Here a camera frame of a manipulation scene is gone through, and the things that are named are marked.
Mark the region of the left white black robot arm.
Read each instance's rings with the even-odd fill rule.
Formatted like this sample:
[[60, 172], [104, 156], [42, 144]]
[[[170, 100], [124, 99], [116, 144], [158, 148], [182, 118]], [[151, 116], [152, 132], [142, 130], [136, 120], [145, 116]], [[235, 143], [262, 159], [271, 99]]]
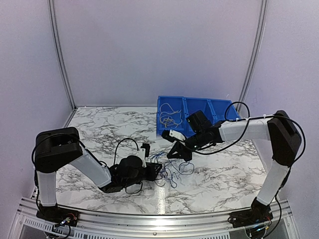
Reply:
[[35, 184], [44, 214], [57, 222], [63, 211], [57, 206], [56, 173], [70, 164], [87, 176], [102, 192], [117, 193], [132, 185], [157, 179], [162, 165], [146, 162], [150, 145], [142, 144], [137, 155], [129, 155], [112, 166], [103, 164], [80, 140], [74, 127], [43, 131], [36, 136], [31, 160], [35, 167]]

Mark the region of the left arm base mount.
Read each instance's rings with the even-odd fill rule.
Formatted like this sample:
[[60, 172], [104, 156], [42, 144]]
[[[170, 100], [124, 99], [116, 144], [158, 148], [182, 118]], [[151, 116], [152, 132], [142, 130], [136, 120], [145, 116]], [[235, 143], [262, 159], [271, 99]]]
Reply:
[[79, 211], [59, 206], [42, 207], [37, 211], [36, 216], [40, 219], [56, 223], [58, 225], [68, 224], [72, 227], [77, 226]]

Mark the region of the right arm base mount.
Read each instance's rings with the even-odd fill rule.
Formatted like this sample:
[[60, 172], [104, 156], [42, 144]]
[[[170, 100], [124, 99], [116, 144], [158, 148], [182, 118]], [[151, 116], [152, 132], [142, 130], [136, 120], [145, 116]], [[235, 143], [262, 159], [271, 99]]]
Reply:
[[231, 212], [227, 221], [233, 226], [233, 228], [239, 228], [270, 222], [272, 219], [273, 214], [271, 209], [267, 209], [264, 213], [254, 211], [253, 209], [246, 209]]

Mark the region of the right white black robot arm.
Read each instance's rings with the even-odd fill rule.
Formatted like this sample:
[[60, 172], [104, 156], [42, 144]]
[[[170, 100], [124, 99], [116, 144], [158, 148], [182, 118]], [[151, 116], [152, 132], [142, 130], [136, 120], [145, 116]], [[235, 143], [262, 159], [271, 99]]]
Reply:
[[272, 165], [266, 176], [262, 188], [247, 212], [247, 219], [252, 223], [259, 222], [278, 192], [284, 187], [294, 163], [300, 158], [299, 148], [305, 143], [305, 135], [300, 126], [285, 111], [277, 111], [273, 115], [262, 117], [220, 120], [212, 124], [202, 111], [188, 117], [194, 135], [185, 137], [175, 130], [164, 130], [162, 137], [174, 143], [174, 147], [167, 155], [185, 161], [192, 159], [192, 154], [202, 154], [201, 150], [209, 144], [233, 142], [242, 139], [268, 140], [272, 147]]

